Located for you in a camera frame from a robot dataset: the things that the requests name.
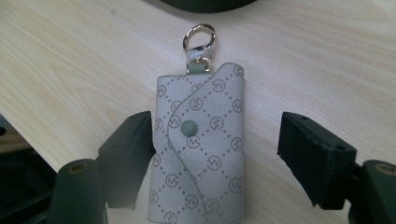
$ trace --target wood grain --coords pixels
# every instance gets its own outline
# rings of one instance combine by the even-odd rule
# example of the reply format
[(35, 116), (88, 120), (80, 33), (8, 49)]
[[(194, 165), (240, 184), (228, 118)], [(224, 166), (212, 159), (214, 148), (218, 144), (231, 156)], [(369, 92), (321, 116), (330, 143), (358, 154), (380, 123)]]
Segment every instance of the wood grain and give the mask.
[[(156, 0), (0, 1), (0, 113), (55, 169), (95, 158), (130, 115), (155, 110), (156, 78), (185, 73), (184, 34), (215, 27), (214, 68), (246, 72), (245, 223), (347, 223), (312, 207), (276, 155), (281, 114), (304, 114), (396, 163), (396, 2), (259, 0), (218, 14)], [(149, 173), (136, 210), (149, 223)]]

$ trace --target white leather key case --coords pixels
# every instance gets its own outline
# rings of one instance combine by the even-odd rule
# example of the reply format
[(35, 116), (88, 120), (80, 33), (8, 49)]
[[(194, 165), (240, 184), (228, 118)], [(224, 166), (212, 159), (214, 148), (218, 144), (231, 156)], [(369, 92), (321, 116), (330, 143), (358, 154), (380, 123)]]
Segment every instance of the white leather key case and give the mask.
[(148, 219), (241, 224), (244, 70), (158, 78)]

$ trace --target black holder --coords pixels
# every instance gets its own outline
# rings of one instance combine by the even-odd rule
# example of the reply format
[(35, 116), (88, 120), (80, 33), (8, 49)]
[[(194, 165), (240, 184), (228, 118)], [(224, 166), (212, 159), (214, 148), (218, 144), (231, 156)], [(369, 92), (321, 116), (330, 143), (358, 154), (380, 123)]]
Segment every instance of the black holder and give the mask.
[(48, 224), (105, 224), (110, 208), (133, 208), (155, 149), (151, 114), (125, 120), (99, 148), (96, 161), (66, 164), (59, 172)]
[(396, 166), (355, 163), (357, 150), (305, 116), (283, 113), (277, 154), (289, 166), (313, 205), (352, 206), (351, 224), (396, 223)]

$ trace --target dark object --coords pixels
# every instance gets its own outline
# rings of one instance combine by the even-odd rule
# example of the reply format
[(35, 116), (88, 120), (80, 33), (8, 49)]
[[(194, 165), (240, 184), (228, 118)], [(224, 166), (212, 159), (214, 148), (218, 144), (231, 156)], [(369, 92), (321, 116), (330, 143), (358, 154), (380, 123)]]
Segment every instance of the dark object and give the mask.
[(150, 112), (129, 117), (103, 143), (96, 161), (73, 161), (61, 169), (48, 223), (107, 223), (106, 203), (134, 206), (154, 153)]
[(59, 171), (48, 224), (107, 223), (97, 163), (72, 161)]
[(356, 149), (312, 119), (285, 112), (277, 154), (303, 186), (313, 205), (342, 209), (351, 203), (353, 224), (396, 223), (396, 166), (355, 163)]
[(366, 161), (352, 176), (347, 195), (352, 203), (349, 222), (396, 223), (396, 166), (384, 161)]
[(134, 208), (154, 153), (150, 112), (129, 117), (99, 148), (96, 161), (108, 207)]
[(199, 13), (222, 12), (254, 2), (255, 0), (162, 0), (182, 10)]
[(356, 149), (312, 119), (284, 113), (277, 154), (289, 166), (313, 205), (342, 209)]
[(56, 173), (32, 149), (0, 154), (0, 223), (44, 223)]
[(3, 135), (7, 130), (3, 127), (0, 127), (0, 136)]

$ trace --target circular logo print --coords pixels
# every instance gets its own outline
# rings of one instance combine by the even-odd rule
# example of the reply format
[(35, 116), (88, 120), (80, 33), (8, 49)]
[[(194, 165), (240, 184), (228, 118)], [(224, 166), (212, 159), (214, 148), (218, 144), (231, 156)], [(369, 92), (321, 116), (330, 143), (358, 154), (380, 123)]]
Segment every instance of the circular logo print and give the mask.
[(235, 137), (231, 141), (231, 148), (234, 151), (240, 151), (242, 149), (242, 139), (240, 137)]
[(161, 163), (161, 157), (160, 157), (160, 155), (155, 154), (155, 155), (152, 157), (152, 165), (153, 165), (153, 166), (158, 166), (158, 165), (160, 165), (160, 163)]
[(172, 116), (172, 118), (169, 119), (169, 126), (171, 128), (178, 128), (181, 124), (181, 118), (177, 115)]
[(160, 131), (163, 128), (163, 120), (156, 119), (155, 120), (155, 131)]
[(242, 188), (242, 182), (238, 178), (234, 178), (234, 179), (230, 180), (230, 182), (228, 182), (228, 189), (232, 193), (239, 192), (241, 190), (241, 188)]
[(196, 148), (199, 145), (201, 145), (201, 140), (198, 136), (191, 136), (187, 138), (187, 146), (189, 146), (190, 148)]
[(238, 77), (242, 77), (242, 76), (244, 75), (244, 68), (241, 67), (241, 66), (239, 66), (239, 65), (236, 65), (236, 66), (233, 68), (233, 73), (234, 73), (236, 76), (238, 76)]
[(157, 95), (158, 97), (162, 97), (166, 94), (166, 87), (165, 86), (159, 86), (157, 90)]
[(210, 120), (210, 127), (213, 130), (220, 130), (224, 126), (224, 120), (220, 117), (214, 117)]
[(149, 202), (157, 203), (158, 202), (158, 193), (155, 190), (149, 192)]
[(177, 222), (177, 216), (173, 212), (166, 213), (164, 218), (166, 224), (176, 224)]
[(177, 186), (177, 184), (178, 184), (177, 175), (168, 175), (166, 177), (166, 185), (169, 188), (174, 188)]
[(198, 198), (195, 195), (189, 195), (186, 197), (186, 206), (190, 209), (198, 206)]
[(221, 159), (217, 156), (212, 156), (207, 159), (207, 168), (211, 170), (218, 170), (221, 167)]
[(192, 110), (200, 110), (204, 105), (204, 101), (199, 97), (194, 97), (190, 100), (190, 108)]
[(208, 199), (205, 203), (205, 209), (208, 214), (215, 214), (219, 211), (219, 202), (216, 199)]
[(242, 101), (240, 101), (240, 100), (235, 100), (235, 101), (233, 102), (233, 110), (234, 110), (236, 113), (241, 113), (241, 112), (244, 110)]
[(216, 79), (212, 82), (212, 90), (222, 92), (225, 89), (225, 82), (221, 79)]

